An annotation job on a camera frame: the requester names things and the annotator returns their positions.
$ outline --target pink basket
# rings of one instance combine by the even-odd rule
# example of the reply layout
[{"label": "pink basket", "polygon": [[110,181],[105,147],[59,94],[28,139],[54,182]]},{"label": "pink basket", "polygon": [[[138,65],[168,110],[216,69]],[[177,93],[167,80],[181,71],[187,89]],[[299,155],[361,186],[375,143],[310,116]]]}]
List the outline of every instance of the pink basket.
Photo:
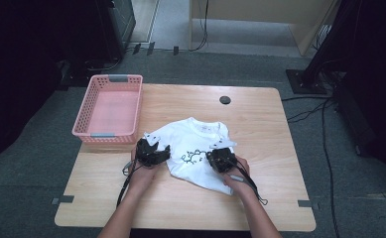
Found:
[{"label": "pink basket", "polygon": [[86,144],[136,143],[142,81],[141,75],[94,75],[72,133]]}]

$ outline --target wooden table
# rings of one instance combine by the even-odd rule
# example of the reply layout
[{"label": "wooden table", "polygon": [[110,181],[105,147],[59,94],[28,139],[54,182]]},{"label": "wooden table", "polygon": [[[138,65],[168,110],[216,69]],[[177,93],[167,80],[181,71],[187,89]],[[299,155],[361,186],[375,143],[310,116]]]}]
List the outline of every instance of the wooden table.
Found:
[{"label": "wooden table", "polygon": [[[223,105],[221,96],[231,103]],[[229,129],[236,155],[248,160],[251,176],[276,227],[281,231],[316,228],[288,123],[274,88],[144,84],[139,138],[178,120],[194,117],[223,122]],[[115,210],[125,181],[123,167],[129,146],[82,145],[61,203],[58,226],[103,227]],[[140,202],[134,228],[248,230],[242,204],[236,196],[204,189],[171,177],[166,165]]]},{"label": "wooden table", "polygon": [[[338,8],[337,1],[208,0],[207,19],[289,24],[297,47],[304,56],[322,25],[332,23]],[[204,19],[206,2],[190,0],[190,49],[193,47],[193,19]]]}]

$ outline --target white t-shirt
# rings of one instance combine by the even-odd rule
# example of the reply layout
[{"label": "white t-shirt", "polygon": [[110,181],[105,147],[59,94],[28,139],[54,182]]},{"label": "white t-shirt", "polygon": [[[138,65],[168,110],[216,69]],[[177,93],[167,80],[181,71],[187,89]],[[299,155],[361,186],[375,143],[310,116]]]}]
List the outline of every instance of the white t-shirt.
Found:
[{"label": "white t-shirt", "polygon": [[169,123],[151,134],[160,137],[158,151],[171,146],[171,157],[167,160],[171,175],[211,190],[232,194],[232,189],[223,184],[223,178],[213,170],[205,157],[206,152],[212,151],[211,145],[220,140],[229,140],[227,127],[223,123],[204,123],[191,117]]}]

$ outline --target person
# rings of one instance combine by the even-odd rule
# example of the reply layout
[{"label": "person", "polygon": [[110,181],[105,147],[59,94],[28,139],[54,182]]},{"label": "person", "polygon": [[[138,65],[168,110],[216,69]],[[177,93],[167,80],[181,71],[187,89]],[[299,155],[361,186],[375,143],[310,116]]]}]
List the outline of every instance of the person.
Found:
[{"label": "person", "polygon": [[[245,159],[236,156],[236,159],[243,165],[249,174],[249,166]],[[112,216],[99,234],[99,238],[125,238],[130,236],[134,213],[139,201],[152,183],[153,178],[160,165],[151,169],[139,168],[133,174],[128,186],[127,193],[116,208]],[[260,237],[282,237],[274,226],[264,207],[256,197],[253,189],[244,182],[232,179],[230,176],[242,177],[238,169],[234,169],[222,175],[224,184],[230,186],[242,201],[245,215],[253,238]]]}]

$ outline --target forearm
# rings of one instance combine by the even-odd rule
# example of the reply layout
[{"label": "forearm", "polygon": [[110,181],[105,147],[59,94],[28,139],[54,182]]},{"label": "forearm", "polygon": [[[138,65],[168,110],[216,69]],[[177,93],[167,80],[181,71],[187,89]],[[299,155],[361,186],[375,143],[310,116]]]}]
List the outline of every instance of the forearm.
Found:
[{"label": "forearm", "polygon": [[253,192],[240,195],[253,238],[282,237]]},{"label": "forearm", "polygon": [[129,189],[98,237],[129,237],[140,197],[140,193]]}]

